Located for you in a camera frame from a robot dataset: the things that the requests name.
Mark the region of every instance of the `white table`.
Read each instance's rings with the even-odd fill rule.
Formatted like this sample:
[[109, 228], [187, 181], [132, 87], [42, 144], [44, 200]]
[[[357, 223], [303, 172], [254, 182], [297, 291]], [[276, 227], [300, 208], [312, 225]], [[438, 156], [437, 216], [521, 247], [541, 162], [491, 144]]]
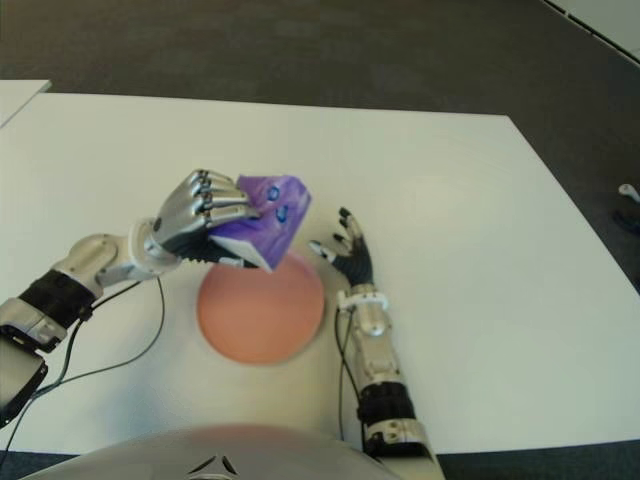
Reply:
[[49, 80], [0, 80], [0, 128], [29, 100], [50, 86]]
[[[640, 436], [638, 295], [507, 117], [43, 94], [0, 142], [3, 298], [84, 235], [124, 233], [153, 215], [195, 167], [296, 174], [314, 196], [300, 252], [329, 237], [340, 205], [364, 226], [437, 452]], [[314, 262], [330, 316], [339, 283]], [[156, 347], [41, 400], [15, 449], [81, 453], [233, 421], [335, 433], [329, 325], [283, 365], [235, 364], [196, 325], [206, 271], [187, 264], [167, 275], [168, 324]], [[71, 374], [141, 349], [159, 313], [153, 282], [97, 312]], [[49, 356], [52, 375], [62, 355]], [[354, 441], [356, 432], [352, 422]]]

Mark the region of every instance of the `purple object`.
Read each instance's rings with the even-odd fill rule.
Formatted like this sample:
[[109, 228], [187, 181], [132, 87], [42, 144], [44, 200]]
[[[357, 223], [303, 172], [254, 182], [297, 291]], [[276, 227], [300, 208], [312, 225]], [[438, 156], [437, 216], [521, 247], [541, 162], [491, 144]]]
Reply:
[[212, 229], [210, 238], [259, 267], [273, 271], [287, 253], [311, 203], [297, 178], [240, 176], [238, 188], [249, 195], [260, 218], [240, 220]]

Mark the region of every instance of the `metal bracket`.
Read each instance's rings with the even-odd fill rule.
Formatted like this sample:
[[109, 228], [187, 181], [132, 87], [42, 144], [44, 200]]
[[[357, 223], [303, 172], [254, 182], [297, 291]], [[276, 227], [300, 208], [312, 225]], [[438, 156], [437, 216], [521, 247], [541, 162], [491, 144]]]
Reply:
[[13, 328], [33, 340], [39, 348], [64, 340], [67, 330], [40, 310], [19, 298], [10, 298], [0, 305], [0, 329]]
[[347, 293], [344, 290], [338, 291], [338, 309], [341, 312], [351, 310], [353, 307], [366, 303], [378, 303], [382, 306], [383, 310], [389, 308], [389, 300], [383, 293], [354, 293], [347, 297]]
[[402, 418], [393, 420], [383, 420], [374, 423], [367, 428], [367, 439], [376, 433], [382, 435], [384, 442], [388, 445], [394, 443], [421, 443], [427, 444], [427, 434], [424, 426], [416, 419]]

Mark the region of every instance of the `metal finger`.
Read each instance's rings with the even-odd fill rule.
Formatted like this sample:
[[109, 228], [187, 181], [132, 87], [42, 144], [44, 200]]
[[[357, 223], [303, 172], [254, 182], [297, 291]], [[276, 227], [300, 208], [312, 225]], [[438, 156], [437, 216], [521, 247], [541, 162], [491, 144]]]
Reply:
[[208, 228], [217, 227], [223, 223], [233, 222], [235, 220], [243, 220], [246, 218], [258, 218], [258, 211], [248, 205], [230, 205], [227, 207], [217, 207], [208, 210], [210, 220], [207, 224]]
[[203, 185], [209, 186], [211, 190], [235, 190], [238, 187], [236, 183], [229, 177], [217, 174], [215, 172], [207, 172], [201, 180]]
[[211, 192], [206, 194], [207, 208], [226, 207], [228, 205], [246, 205], [249, 203], [249, 195], [241, 190], [228, 190]]
[[187, 178], [185, 178], [182, 182], [178, 184], [176, 188], [169, 194], [165, 202], [174, 202], [179, 200], [181, 197], [189, 197], [189, 192], [193, 193], [194, 185], [197, 182], [198, 174], [197, 170], [191, 174]]
[[204, 176], [211, 181], [217, 180], [226, 183], [235, 183], [231, 177], [222, 175], [221, 173], [214, 172], [213, 170], [203, 170]]
[[338, 256], [336, 252], [331, 250], [328, 247], [325, 247], [320, 242], [316, 242], [315, 240], [311, 240], [309, 242], [309, 248], [313, 250], [316, 255], [326, 259], [329, 263], [333, 263]]
[[191, 186], [194, 183], [197, 183], [200, 179], [204, 178], [204, 175], [205, 175], [204, 172], [205, 170], [201, 170], [201, 169], [194, 170], [187, 176], [187, 178], [185, 178], [184, 182], [182, 183], [184, 183], [185, 185]]
[[195, 212], [201, 212], [205, 209], [205, 204], [207, 202], [206, 196], [197, 196], [191, 200], [191, 209]]
[[197, 200], [184, 190], [184, 187], [179, 187], [165, 200], [162, 209], [167, 213], [178, 214], [179, 212], [190, 212], [197, 210], [202, 200]]
[[212, 191], [230, 191], [237, 190], [238, 187], [233, 182], [227, 182], [226, 180], [211, 179], [208, 177], [202, 177], [196, 180], [192, 186], [193, 193], [212, 192]]

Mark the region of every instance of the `cable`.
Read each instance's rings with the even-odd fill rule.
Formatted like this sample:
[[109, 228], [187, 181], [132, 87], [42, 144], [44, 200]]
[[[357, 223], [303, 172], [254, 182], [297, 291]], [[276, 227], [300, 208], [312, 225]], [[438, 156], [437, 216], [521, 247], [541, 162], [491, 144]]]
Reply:
[[[36, 390], [36, 392], [33, 394], [31, 399], [29, 400], [29, 403], [27, 403], [25, 405], [25, 407], [23, 408], [22, 413], [18, 417], [18, 420], [16, 420], [16, 424], [13, 427], [13, 431], [11, 432], [11, 435], [9, 436], [9, 440], [7, 441], [7, 445], [6, 445], [5, 449], [4, 449], [4, 453], [2, 455], [2, 459], [0, 459], [0, 473], [2, 472], [2, 466], [4, 465], [7, 457], [9, 456], [9, 448], [11, 448], [11, 443], [13, 442], [13, 438], [15, 437], [16, 432], [18, 431], [18, 427], [20, 426], [20, 423], [22, 423], [22, 419], [26, 415], [27, 411], [29, 410], [31, 405], [33, 405], [33, 403], [36, 400], [41, 398], [43, 395], [45, 395], [45, 394], [47, 394], [49, 392], [52, 392], [56, 388], [64, 385], [65, 383], [69, 383], [69, 382], [72, 382], [74, 380], [79, 380], [80, 378], [88, 377], [89, 375], [95, 375], [95, 374], [98, 374], [98, 373], [101, 373], [101, 372], [106, 372], [108, 370], [113, 370], [113, 369], [116, 369], [116, 368], [119, 368], [119, 367], [123, 367], [125, 365], [129, 365], [130, 363], [133, 363], [136, 360], [138, 360], [140, 357], [142, 357], [145, 353], [147, 353], [151, 349], [151, 347], [153, 347], [155, 345], [156, 341], [158, 340], [158, 337], [160, 337], [160, 333], [163, 330], [164, 322], [165, 322], [165, 314], [166, 314], [166, 305], [165, 305], [165, 298], [164, 298], [164, 290], [162, 288], [162, 282], [161, 282], [160, 278], [156, 278], [156, 280], [158, 282], [158, 290], [160, 291], [160, 302], [161, 302], [162, 310], [161, 310], [161, 314], [160, 314], [160, 325], [158, 326], [158, 330], [156, 331], [156, 334], [154, 335], [154, 337], [151, 340], [151, 342], [149, 343], [149, 345], [147, 345], [140, 353], [138, 353], [134, 357], [130, 358], [129, 360], [117, 363], [117, 364], [112, 365], [110, 367], [100, 368], [98, 370], [92, 370], [92, 371], [89, 371], [89, 372], [86, 372], [86, 373], [82, 373], [80, 375], [76, 375], [74, 377], [71, 377], [71, 378], [68, 378], [68, 379], [65, 380], [64, 377], [67, 374], [67, 370], [69, 369], [69, 363], [70, 363], [70, 360], [71, 360], [71, 352], [73, 350], [73, 344], [75, 342], [76, 335], [78, 334], [78, 330], [80, 330], [80, 326], [84, 323], [82, 321], [79, 321], [78, 324], [76, 325], [75, 329], [71, 333], [71, 337], [69, 338], [69, 343], [67, 345], [67, 352], [65, 354], [65, 361], [64, 361], [64, 364], [62, 366], [62, 370], [60, 371], [60, 375], [58, 375], [58, 378], [54, 382], [52, 382], [51, 384]], [[128, 287], [123, 288], [122, 290], [120, 290], [120, 291], [114, 293], [113, 295], [105, 298], [104, 300], [96, 303], [95, 305], [93, 305], [92, 310], [95, 311], [96, 309], [98, 309], [99, 307], [104, 305], [105, 303], [113, 300], [116, 297], [119, 297], [120, 295], [122, 295], [123, 293], [128, 292], [132, 288], [137, 287], [138, 285], [140, 285], [140, 283], [141, 282], [135, 282], [135, 283], [129, 285]]]
[[[349, 315], [349, 321], [347, 323], [347, 331], [345, 333], [345, 339], [343, 342], [340, 341], [340, 333], [339, 333], [339, 323], [340, 323], [340, 310], [336, 309], [335, 321], [334, 321], [334, 336], [336, 340], [336, 345], [338, 347], [338, 352], [340, 353], [340, 380], [338, 385], [338, 426], [340, 427], [340, 440], [344, 440], [344, 426], [342, 423], [342, 397], [343, 397], [343, 379], [344, 379], [344, 371], [347, 371], [349, 376], [349, 381], [351, 383], [351, 387], [353, 388], [353, 393], [356, 396], [356, 400], [358, 402], [358, 406], [360, 404], [360, 395], [358, 393], [358, 387], [356, 385], [355, 378], [353, 376], [353, 372], [351, 371], [351, 367], [347, 362], [345, 357], [347, 345], [349, 343], [351, 326], [353, 324], [353, 312]], [[360, 439], [362, 441], [362, 447], [364, 448], [364, 424], [360, 422]]]
[[129, 290], [131, 290], [134, 287], [137, 287], [141, 283], [142, 282], [134, 282], [131, 285], [129, 285], [127, 288], [123, 288], [122, 290], [114, 293], [113, 295], [109, 295], [107, 298], [104, 298], [104, 299], [100, 300], [98, 303], [96, 303], [95, 305], [93, 305], [93, 307], [91, 307], [92, 310], [97, 310], [99, 307], [101, 307], [105, 303], [110, 302], [111, 300], [113, 300], [114, 298], [119, 297], [123, 293], [127, 293]]
[[84, 378], [84, 377], [88, 377], [89, 375], [95, 375], [97, 373], [107, 372], [109, 370], [114, 370], [116, 368], [124, 367], [125, 365], [129, 365], [130, 363], [135, 362], [140, 357], [142, 357], [144, 354], [146, 354], [149, 350], [151, 350], [151, 348], [156, 344], [156, 341], [160, 337], [160, 333], [162, 333], [162, 329], [164, 327], [165, 313], [166, 313], [164, 290], [162, 288], [162, 282], [160, 281], [160, 278], [156, 278], [156, 281], [158, 282], [158, 290], [160, 291], [160, 302], [161, 302], [161, 306], [162, 306], [162, 311], [160, 313], [160, 325], [158, 326], [158, 330], [156, 331], [156, 334], [154, 335], [154, 337], [151, 340], [151, 342], [149, 343], [149, 345], [147, 345], [140, 353], [138, 353], [134, 357], [131, 357], [129, 360], [126, 360], [126, 361], [120, 362], [120, 363], [116, 363], [115, 365], [111, 365], [110, 367], [99, 368], [97, 370], [92, 370], [90, 372], [81, 373], [80, 375], [76, 375], [74, 377], [67, 378], [66, 380], [63, 380], [62, 382], [60, 382], [59, 386], [62, 386], [65, 383], [69, 383], [69, 382], [73, 382], [75, 380], [79, 380], [79, 379]]

